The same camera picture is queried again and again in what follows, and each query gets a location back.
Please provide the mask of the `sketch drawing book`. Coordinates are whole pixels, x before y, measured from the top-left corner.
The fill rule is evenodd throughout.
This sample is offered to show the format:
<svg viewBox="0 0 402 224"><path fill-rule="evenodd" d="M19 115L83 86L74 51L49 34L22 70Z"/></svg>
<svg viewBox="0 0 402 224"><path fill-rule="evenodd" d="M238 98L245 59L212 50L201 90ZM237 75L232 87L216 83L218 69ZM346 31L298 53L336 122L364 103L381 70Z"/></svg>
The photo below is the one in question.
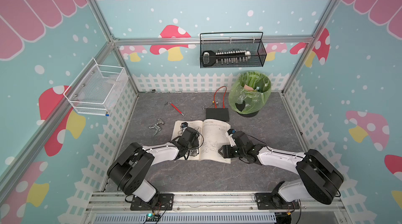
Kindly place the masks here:
<svg viewBox="0 0 402 224"><path fill-rule="evenodd" d="M197 130L202 135L202 137L198 138L202 146L199 150L192 150L192 154L189 155L188 160L210 160L226 164L231 163L231 159L224 159L218 153L218 150L223 145L230 145L227 133L231 128L230 124L215 119L188 121L187 123L189 127Z"/></svg>

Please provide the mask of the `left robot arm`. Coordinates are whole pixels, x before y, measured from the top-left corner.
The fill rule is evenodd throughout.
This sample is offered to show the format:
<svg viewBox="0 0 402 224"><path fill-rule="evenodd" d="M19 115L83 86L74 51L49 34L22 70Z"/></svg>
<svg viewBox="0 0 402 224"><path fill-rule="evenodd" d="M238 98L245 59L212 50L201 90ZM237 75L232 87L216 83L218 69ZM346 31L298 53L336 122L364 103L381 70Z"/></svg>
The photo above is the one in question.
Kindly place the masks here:
<svg viewBox="0 0 402 224"><path fill-rule="evenodd" d="M189 151L198 150L202 134L194 128L185 128L182 135L156 146L131 143L107 170L107 176L125 195L134 195L149 206L159 206L158 190L146 180L153 165L188 157Z"/></svg>

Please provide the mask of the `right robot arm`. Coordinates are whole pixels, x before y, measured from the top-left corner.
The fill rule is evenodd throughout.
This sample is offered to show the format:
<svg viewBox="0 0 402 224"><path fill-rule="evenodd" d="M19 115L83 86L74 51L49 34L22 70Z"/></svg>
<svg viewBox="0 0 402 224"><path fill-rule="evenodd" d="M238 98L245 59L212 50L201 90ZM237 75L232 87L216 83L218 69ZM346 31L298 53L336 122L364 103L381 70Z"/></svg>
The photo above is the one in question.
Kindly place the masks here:
<svg viewBox="0 0 402 224"><path fill-rule="evenodd" d="M223 145L218 153L224 159L239 160L247 164L274 166L299 176L292 182L279 182L272 190L273 198L280 202L293 202L314 199L330 205L334 198L340 197L343 175L317 150L290 152L274 149L263 141L255 144L253 136L242 131L228 131L230 143Z"/></svg>

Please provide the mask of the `small metal clamp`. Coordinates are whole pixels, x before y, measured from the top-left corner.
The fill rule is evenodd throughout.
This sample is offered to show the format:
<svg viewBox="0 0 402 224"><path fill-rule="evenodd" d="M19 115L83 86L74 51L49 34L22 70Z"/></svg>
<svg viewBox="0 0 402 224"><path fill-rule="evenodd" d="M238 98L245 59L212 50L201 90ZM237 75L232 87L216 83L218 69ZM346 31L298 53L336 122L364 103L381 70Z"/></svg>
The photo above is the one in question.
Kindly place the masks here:
<svg viewBox="0 0 402 224"><path fill-rule="evenodd" d="M161 126L164 124L165 122L161 118L158 118L157 122L148 128L150 130L154 130L153 136L156 136L161 131Z"/></svg>

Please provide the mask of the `black flat box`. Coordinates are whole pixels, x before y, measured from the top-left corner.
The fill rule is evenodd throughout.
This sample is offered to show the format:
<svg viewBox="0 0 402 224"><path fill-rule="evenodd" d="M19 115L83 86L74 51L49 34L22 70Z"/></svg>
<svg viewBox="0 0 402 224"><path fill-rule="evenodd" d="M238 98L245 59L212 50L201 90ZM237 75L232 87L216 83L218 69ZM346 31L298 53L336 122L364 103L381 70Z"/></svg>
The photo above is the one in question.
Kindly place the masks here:
<svg viewBox="0 0 402 224"><path fill-rule="evenodd" d="M206 119L214 119L223 122L229 122L229 110L228 108L207 108L206 111Z"/></svg>

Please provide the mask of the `green bagged trash bin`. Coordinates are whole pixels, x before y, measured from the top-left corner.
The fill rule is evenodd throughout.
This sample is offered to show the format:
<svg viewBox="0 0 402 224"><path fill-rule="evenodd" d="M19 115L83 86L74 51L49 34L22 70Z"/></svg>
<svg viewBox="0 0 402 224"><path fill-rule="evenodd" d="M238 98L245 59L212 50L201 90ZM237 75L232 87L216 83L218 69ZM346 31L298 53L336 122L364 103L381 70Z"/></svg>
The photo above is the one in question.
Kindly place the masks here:
<svg viewBox="0 0 402 224"><path fill-rule="evenodd" d="M254 89L246 91L244 86ZM229 104L233 111L244 117L254 117L266 105L272 92L272 83L268 76L257 72L242 73L233 84L229 93Z"/></svg>

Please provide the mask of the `black socket bit holder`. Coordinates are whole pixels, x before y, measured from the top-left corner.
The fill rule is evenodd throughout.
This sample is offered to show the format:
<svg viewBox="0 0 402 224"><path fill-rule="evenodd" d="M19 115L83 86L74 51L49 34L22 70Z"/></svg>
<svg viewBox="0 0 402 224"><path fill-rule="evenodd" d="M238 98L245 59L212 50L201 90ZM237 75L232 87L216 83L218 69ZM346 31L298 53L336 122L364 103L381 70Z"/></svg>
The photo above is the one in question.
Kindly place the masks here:
<svg viewBox="0 0 402 224"><path fill-rule="evenodd" d="M237 50L228 52L204 51L201 55L201 67L212 67L215 64L238 64L251 58L250 51Z"/></svg>

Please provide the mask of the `green circuit board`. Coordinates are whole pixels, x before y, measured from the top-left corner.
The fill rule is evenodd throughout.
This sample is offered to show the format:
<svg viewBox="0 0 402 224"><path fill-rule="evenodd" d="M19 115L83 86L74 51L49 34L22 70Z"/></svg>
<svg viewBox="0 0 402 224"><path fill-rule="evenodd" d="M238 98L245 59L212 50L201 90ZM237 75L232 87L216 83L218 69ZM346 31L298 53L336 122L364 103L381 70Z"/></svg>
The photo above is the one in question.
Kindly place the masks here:
<svg viewBox="0 0 402 224"><path fill-rule="evenodd" d="M155 222L157 223L161 219L160 214L149 213L146 216L146 222Z"/></svg>

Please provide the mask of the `red handled tool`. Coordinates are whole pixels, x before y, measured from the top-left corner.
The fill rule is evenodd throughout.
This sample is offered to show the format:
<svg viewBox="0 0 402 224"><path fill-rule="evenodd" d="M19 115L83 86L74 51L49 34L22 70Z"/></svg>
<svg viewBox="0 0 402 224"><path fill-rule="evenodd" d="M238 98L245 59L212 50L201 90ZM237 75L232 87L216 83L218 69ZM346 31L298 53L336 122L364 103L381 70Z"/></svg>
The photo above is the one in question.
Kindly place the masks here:
<svg viewBox="0 0 402 224"><path fill-rule="evenodd" d="M178 109L178 107L175 106L173 103L171 103L171 102L166 102L164 105L165 105L165 106L170 105L170 106L173 107L181 116L183 116L183 117L185 116L184 113L181 112L181 111Z"/></svg>

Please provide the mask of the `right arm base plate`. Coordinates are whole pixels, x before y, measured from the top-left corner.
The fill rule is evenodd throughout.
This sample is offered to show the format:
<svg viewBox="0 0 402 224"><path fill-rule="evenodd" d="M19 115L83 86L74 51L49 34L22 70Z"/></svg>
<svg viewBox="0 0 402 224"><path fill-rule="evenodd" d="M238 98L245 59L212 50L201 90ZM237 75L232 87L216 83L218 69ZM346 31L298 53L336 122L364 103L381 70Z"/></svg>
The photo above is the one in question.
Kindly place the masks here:
<svg viewBox="0 0 402 224"><path fill-rule="evenodd" d="M255 193L254 201L258 210L286 210L300 209L298 201L286 202L278 193Z"/></svg>

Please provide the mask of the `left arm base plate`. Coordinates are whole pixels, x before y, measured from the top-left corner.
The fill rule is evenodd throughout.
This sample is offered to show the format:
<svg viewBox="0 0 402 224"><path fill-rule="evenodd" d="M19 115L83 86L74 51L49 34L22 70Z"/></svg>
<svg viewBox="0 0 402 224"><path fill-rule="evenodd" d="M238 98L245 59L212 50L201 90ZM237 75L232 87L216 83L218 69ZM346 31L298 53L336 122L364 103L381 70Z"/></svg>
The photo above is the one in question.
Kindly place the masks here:
<svg viewBox="0 0 402 224"><path fill-rule="evenodd" d="M141 198L134 196L130 203L130 210L140 211L140 210L172 210L174 194L156 193L154 197L149 201L145 202Z"/></svg>

